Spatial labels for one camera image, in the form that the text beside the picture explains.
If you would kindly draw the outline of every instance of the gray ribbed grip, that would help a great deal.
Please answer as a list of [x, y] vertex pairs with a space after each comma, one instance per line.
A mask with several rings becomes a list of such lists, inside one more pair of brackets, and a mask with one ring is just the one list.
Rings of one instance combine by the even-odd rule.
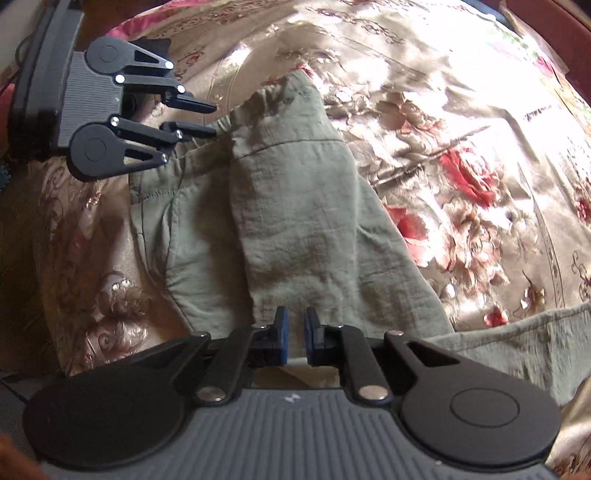
[[94, 72], [87, 64], [84, 53], [74, 52], [61, 112], [59, 148], [70, 145], [72, 135], [80, 127], [91, 123], [105, 123], [121, 111], [123, 87], [108, 75]]
[[107, 472], [47, 464], [43, 469], [54, 480], [556, 478], [543, 465], [484, 474], [436, 462], [404, 436], [388, 412], [354, 405], [342, 390], [245, 390], [234, 403], [197, 410], [174, 441], [133, 465]]

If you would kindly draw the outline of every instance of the black circular pad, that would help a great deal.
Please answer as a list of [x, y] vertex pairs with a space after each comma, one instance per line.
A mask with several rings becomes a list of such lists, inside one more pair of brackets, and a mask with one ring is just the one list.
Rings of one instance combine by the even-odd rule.
[[72, 136], [68, 168], [83, 181], [121, 174], [126, 146], [108, 127], [87, 124]]
[[86, 62], [94, 71], [112, 75], [134, 59], [133, 46], [113, 37], [99, 37], [86, 49]]
[[400, 415], [428, 450], [480, 468], [541, 461], [560, 428], [560, 410], [547, 393], [467, 359], [422, 369]]
[[452, 412], [468, 425], [497, 428], [515, 420], [519, 404], [498, 390], [470, 388], [452, 398]]
[[184, 400], [163, 375], [146, 368], [101, 367], [41, 390], [23, 426], [42, 458], [72, 469], [112, 468], [168, 442]]

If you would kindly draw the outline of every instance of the olive green fabric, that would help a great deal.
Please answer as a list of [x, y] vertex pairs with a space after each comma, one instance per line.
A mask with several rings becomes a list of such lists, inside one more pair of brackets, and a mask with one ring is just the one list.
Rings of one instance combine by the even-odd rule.
[[366, 336], [396, 329], [434, 338], [559, 401], [589, 373], [586, 307], [560, 322], [558, 312], [454, 333], [303, 72], [213, 126], [214, 141], [187, 144], [165, 167], [129, 179], [139, 253], [189, 328], [223, 337], [238, 325], [270, 323], [285, 305], [290, 358], [301, 358], [301, 319], [313, 306], [322, 323]]

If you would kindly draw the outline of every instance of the red rose print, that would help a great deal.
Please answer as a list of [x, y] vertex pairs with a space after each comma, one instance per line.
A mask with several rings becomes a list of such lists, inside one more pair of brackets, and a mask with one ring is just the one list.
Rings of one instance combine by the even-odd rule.
[[187, 65], [189, 65], [189, 66], [195, 65], [195, 63], [197, 63], [197, 61], [198, 61], [198, 60], [199, 60], [201, 57], [203, 57], [203, 51], [198, 51], [198, 52], [195, 52], [195, 53], [193, 53], [193, 54], [189, 55], [189, 57], [187, 58], [187, 61], [186, 61], [186, 63], [187, 63]]
[[542, 57], [538, 57], [535, 61], [535, 66], [547, 77], [554, 76], [554, 69], [547, 61], [545, 61]]
[[583, 223], [591, 222], [591, 206], [585, 200], [577, 202], [577, 216]]
[[499, 177], [489, 163], [471, 148], [451, 148], [439, 158], [439, 162], [448, 181], [467, 200], [483, 208], [497, 202]]
[[416, 213], [407, 213], [406, 208], [386, 207], [386, 210], [404, 238], [415, 264], [419, 267], [428, 266], [433, 259], [433, 252], [428, 245], [427, 226], [423, 219]]
[[509, 316], [506, 311], [501, 310], [498, 305], [495, 305], [492, 312], [484, 315], [484, 323], [487, 327], [500, 327], [509, 323]]

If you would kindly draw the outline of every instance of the satin bedspread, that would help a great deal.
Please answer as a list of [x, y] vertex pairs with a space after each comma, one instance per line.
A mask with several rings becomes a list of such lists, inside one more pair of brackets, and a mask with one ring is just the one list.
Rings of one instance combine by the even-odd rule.
[[[172, 39], [176, 77], [219, 110], [152, 101], [145, 123], [208, 123], [304, 70], [457, 331], [591, 299], [591, 110], [531, 37], [459, 0], [219, 0], [159, 15], [116, 33]], [[81, 184], [61, 159], [31, 175], [66, 372], [183, 335], [140, 269], [127, 179]]]

